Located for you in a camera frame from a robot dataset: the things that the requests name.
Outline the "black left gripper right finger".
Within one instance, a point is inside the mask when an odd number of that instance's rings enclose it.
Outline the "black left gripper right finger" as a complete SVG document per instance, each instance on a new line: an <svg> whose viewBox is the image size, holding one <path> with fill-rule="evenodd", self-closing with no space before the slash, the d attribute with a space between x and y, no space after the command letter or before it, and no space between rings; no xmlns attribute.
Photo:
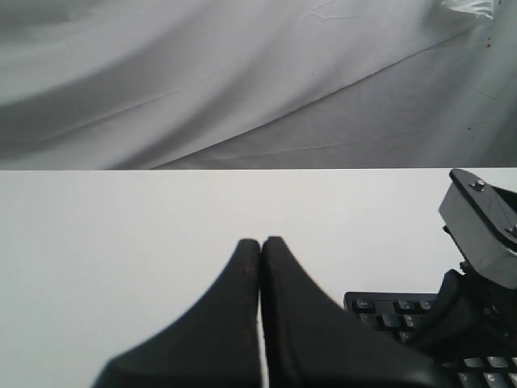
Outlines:
<svg viewBox="0 0 517 388"><path fill-rule="evenodd" d="M281 237L262 248L261 310L272 387L442 387L428 356L348 314L310 278Z"/></svg>

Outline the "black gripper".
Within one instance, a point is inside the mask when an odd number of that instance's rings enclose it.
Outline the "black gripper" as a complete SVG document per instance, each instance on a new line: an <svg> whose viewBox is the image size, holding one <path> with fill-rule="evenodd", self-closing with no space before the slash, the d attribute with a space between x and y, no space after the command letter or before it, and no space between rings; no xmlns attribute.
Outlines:
<svg viewBox="0 0 517 388"><path fill-rule="evenodd" d="M516 291L473 271L447 271L411 348L435 360L515 356Z"/></svg>

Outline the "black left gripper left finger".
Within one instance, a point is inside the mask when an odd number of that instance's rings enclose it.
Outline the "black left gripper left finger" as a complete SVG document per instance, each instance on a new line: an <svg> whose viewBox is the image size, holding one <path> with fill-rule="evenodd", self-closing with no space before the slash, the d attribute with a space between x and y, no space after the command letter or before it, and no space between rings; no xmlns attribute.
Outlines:
<svg viewBox="0 0 517 388"><path fill-rule="evenodd" d="M180 318L109 360L96 387L260 387L257 315L261 248L242 239Z"/></svg>

